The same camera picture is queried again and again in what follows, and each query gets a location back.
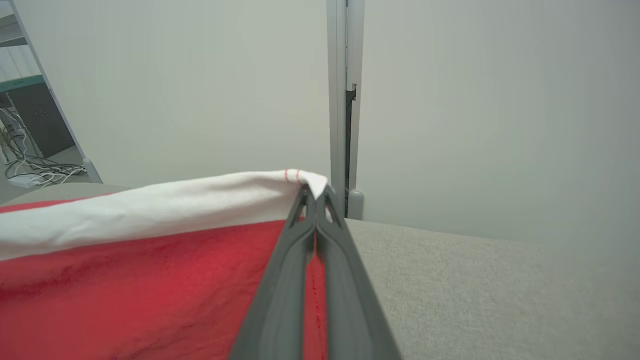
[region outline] white wall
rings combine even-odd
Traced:
[[[15,0],[109,184],[330,175],[324,1]]]
[[[367,0],[364,219],[636,246],[638,19],[637,1]]]

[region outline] cable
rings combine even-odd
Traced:
[[[27,135],[24,134],[24,129],[22,129],[22,148],[24,149],[24,151],[22,152],[22,162],[20,163],[20,165],[18,165],[15,168],[15,172],[13,173],[14,175],[18,174],[18,169],[24,165],[24,162],[27,161],[27,144],[26,141],[27,140]]]
[[[11,124],[9,126],[6,126],[4,130],[0,131],[0,135],[2,135],[2,139],[4,140],[4,142],[6,144],[2,144],[5,147],[8,147],[9,150],[11,150],[11,152],[13,153],[13,155],[15,156],[15,161],[11,162],[7,169],[5,169],[4,171],[4,176],[7,179],[11,179],[15,176],[20,176],[20,175],[37,175],[37,177],[35,177],[33,180],[38,179],[40,177],[44,177],[44,176],[50,176],[50,178],[46,179],[45,181],[40,182],[40,186],[45,187],[47,185],[50,184],[58,184],[56,182],[56,177],[60,177],[58,179],[63,179],[61,183],[64,183],[66,180],[68,180],[71,176],[79,176],[83,173],[86,173],[86,169],[84,168],[84,166],[82,165],[77,165],[77,164],[66,164],[66,163],[58,163],[57,161],[53,161],[53,160],[49,160],[47,158],[43,158],[41,157],[41,155],[39,155],[39,153],[37,151],[34,151],[36,156],[32,156],[32,155],[28,155],[27,154],[27,146],[26,146],[26,139],[27,137],[29,138],[29,141],[31,142],[31,146],[32,148],[35,150],[35,142],[33,140],[33,138],[31,137],[31,134],[29,133],[29,131],[27,131],[26,126],[24,125],[24,122],[22,121],[22,118],[20,118],[20,115],[18,114],[11,114],[10,112],[8,112],[6,109],[0,109],[2,110],[2,112],[9,117],[11,121]],[[18,136],[22,136],[22,148],[24,149],[23,151],[20,150],[20,147],[17,144],[17,137]],[[31,161],[30,159],[34,159],[34,160],[38,160],[40,163],[36,163],[34,161]],[[15,168],[15,171],[13,173],[13,176],[9,176],[9,171],[16,165],[17,167]],[[20,173],[18,174],[18,170],[20,169],[21,166],[23,165],[29,165],[32,169],[36,168],[39,170],[42,170],[40,172],[25,172],[25,173]]]

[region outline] white cloth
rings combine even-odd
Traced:
[[[0,260],[72,247],[287,218],[298,189],[327,178],[288,169],[155,184],[0,214]]]

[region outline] white cable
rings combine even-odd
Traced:
[[[69,173],[69,175],[67,175],[67,177],[65,177],[65,179],[64,179],[64,180],[62,180],[62,182],[60,183],[60,185],[64,184],[64,183],[65,183],[65,181],[67,181],[67,179],[69,178],[69,176],[73,175],[73,174],[74,174],[74,172],[82,171],[82,170],[84,170],[84,169],[83,169],[83,168],[77,168],[77,169],[75,169],[75,170],[71,171],[71,172]]]
[[[13,176],[18,175],[18,169],[24,165],[25,161],[27,161],[27,144],[25,143],[25,141],[27,140],[27,134],[24,132],[24,128],[22,127],[22,125],[20,125],[20,130],[22,130],[22,148],[24,148],[24,150],[22,152],[22,161],[17,167],[15,167],[15,172],[13,173]]]

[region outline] power strip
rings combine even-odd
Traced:
[[[9,183],[21,188],[31,188],[42,184],[42,176],[34,174],[22,174],[9,179]]]

